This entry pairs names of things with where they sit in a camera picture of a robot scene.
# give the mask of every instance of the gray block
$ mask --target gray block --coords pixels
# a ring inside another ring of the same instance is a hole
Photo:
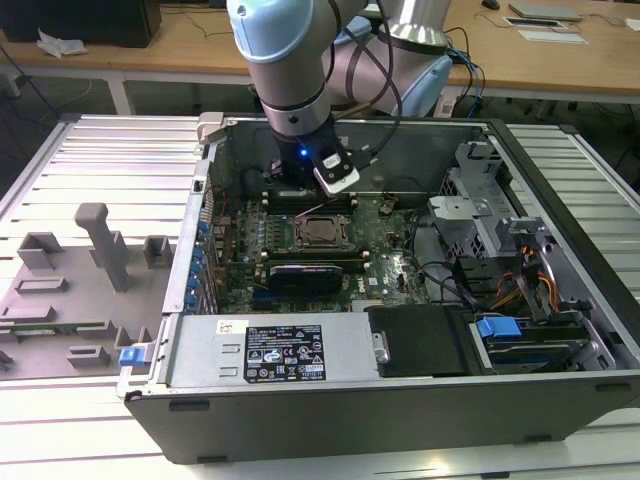
[[[0,322],[50,322],[55,316],[56,311],[51,306],[39,308],[5,308],[2,315],[0,315]]]
[[[113,242],[113,235],[107,227],[108,213],[109,210],[104,203],[83,203],[78,207],[75,221],[76,225],[84,228],[89,234],[113,289],[116,292],[126,292],[129,284],[126,258]]]
[[[78,335],[80,335],[84,339],[91,338],[116,338],[116,333],[118,329],[113,324],[111,320],[107,322],[103,322],[103,325],[100,327],[78,327]]]
[[[130,347],[131,345],[133,345],[133,341],[127,333],[127,330],[124,327],[118,328],[116,340],[113,342],[114,350],[122,350],[124,347]]]
[[[13,363],[13,358],[0,350],[0,370],[9,370],[9,364]]]
[[[11,330],[0,330],[0,343],[18,343],[20,338]]]
[[[38,277],[21,280],[15,286],[16,292],[20,294],[55,293],[62,292],[65,288],[67,288],[67,282],[64,277]]]
[[[9,331],[12,322],[0,323],[0,349],[15,361],[8,371],[0,370],[0,380],[117,375],[119,351],[114,348],[114,342],[119,327],[124,327],[133,341],[137,340],[142,327],[149,331],[151,338],[156,338],[170,269],[150,270],[142,245],[131,246],[127,261],[129,289],[126,293],[116,293],[105,272],[96,268],[89,255],[90,248],[65,247],[62,252],[49,254],[55,276],[64,277],[67,282],[62,292],[19,294],[15,287],[20,282],[53,276],[43,270],[30,271],[26,266],[20,269],[5,297],[0,299],[0,314],[7,308],[52,306],[55,318],[48,322],[52,329],[74,324],[76,328],[75,333],[68,334],[29,335],[17,331],[16,335]],[[110,355],[111,363],[106,367],[74,368],[67,360],[69,347],[83,344],[101,345]]]
[[[151,334],[149,333],[149,329],[147,327],[142,327],[140,329],[140,333],[138,334],[138,342],[137,343],[149,343],[151,341]]]
[[[173,252],[166,236],[149,236],[144,241],[144,258],[149,268],[171,268]]]
[[[74,368],[106,367],[111,363],[111,356],[102,345],[69,347],[67,360]]]
[[[129,259],[129,249],[124,243],[124,237],[120,232],[111,232],[111,237],[113,238],[113,245],[115,246],[116,254],[121,255],[122,258],[124,258],[124,264],[126,265],[127,260]],[[91,258],[93,258],[96,267],[104,268],[100,255],[98,255],[98,253],[93,249],[89,250],[89,253],[91,254]]]
[[[53,233],[29,233],[18,248],[18,255],[29,270],[52,270],[48,254],[61,251]]]

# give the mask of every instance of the power supply label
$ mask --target power supply label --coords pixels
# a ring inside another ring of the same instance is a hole
[[[249,383],[327,379],[320,325],[248,327],[245,354]]]

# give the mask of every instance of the paper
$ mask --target paper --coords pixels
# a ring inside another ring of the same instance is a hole
[[[640,20],[634,20],[633,18],[627,18],[625,20],[629,28],[634,32],[640,31]]]
[[[555,32],[530,32],[528,30],[518,30],[527,40],[532,42],[555,42],[555,43],[576,43],[588,45],[584,38],[575,33],[555,33]]]
[[[38,40],[37,45],[49,55],[62,58],[62,55],[87,53],[82,40],[61,40],[43,33],[40,29],[38,29],[38,33],[40,33],[40,40]]]

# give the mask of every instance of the computer case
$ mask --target computer case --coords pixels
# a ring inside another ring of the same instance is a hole
[[[144,48],[161,23],[158,0],[1,0],[0,27],[12,42],[33,42],[38,29],[88,44]]]

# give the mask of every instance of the laptop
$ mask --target laptop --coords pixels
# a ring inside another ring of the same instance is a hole
[[[511,2],[509,8],[522,18],[542,18],[545,20],[566,20],[579,22],[583,17],[567,7],[535,5],[530,3]]]

